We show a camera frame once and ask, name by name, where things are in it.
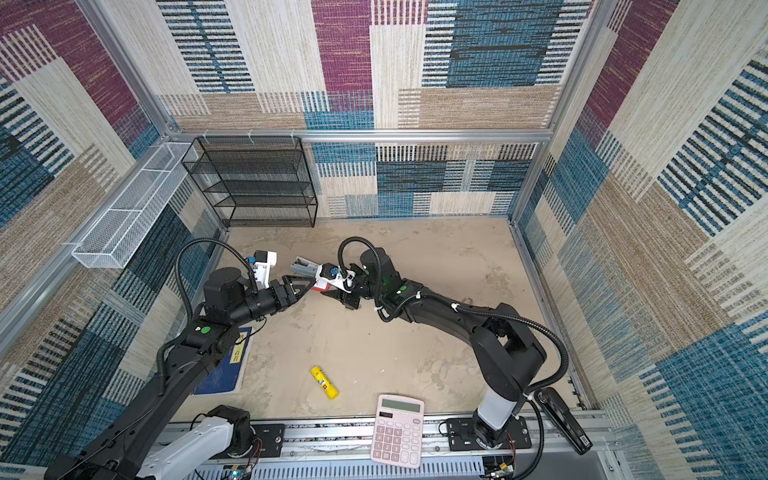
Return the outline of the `red padlock with key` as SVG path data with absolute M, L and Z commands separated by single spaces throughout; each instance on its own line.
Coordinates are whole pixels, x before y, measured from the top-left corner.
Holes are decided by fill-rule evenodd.
M 329 291 L 331 288 L 331 285 L 327 282 L 326 279 L 320 278 L 317 279 L 315 284 L 313 285 L 312 289 L 318 292 L 326 292 Z

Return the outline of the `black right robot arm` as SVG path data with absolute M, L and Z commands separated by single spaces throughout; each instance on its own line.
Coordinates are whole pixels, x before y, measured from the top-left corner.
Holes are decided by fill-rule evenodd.
M 473 413 L 474 435 L 483 448 L 495 449 L 505 441 L 510 419 L 523 404 L 568 371 L 561 338 L 510 305 L 471 306 L 404 278 L 386 251 L 363 237 L 343 240 L 337 260 L 314 268 L 316 280 L 332 287 L 329 297 L 352 310 L 361 300 L 371 300 L 383 322 L 402 319 L 429 326 L 471 347 L 486 384 Z

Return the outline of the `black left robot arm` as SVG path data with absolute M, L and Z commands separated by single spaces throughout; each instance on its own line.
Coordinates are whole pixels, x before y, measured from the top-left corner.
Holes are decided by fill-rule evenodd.
M 240 267 L 209 274 L 200 304 L 184 304 L 187 325 L 159 348 L 155 376 L 124 412 L 75 457 L 57 456 L 45 478 L 183 479 L 218 454 L 249 451 L 249 413 L 223 407 L 156 454 L 150 452 L 187 397 L 239 341 L 241 326 L 287 310 L 316 282 L 285 275 L 259 284 L 248 259 L 236 258 Z

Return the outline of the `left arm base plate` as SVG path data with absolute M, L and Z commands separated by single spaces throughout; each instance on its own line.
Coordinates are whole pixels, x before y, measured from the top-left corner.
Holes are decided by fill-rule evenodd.
M 251 430 L 254 446 L 251 459 L 281 456 L 286 430 L 284 423 L 251 424 Z

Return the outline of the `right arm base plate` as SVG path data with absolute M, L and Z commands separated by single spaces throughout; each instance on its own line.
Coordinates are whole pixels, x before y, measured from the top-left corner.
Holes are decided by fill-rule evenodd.
M 477 415 L 449 418 L 445 426 L 451 451 L 532 447 L 530 430 L 523 417 L 510 417 L 499 430 L 494 430 Z

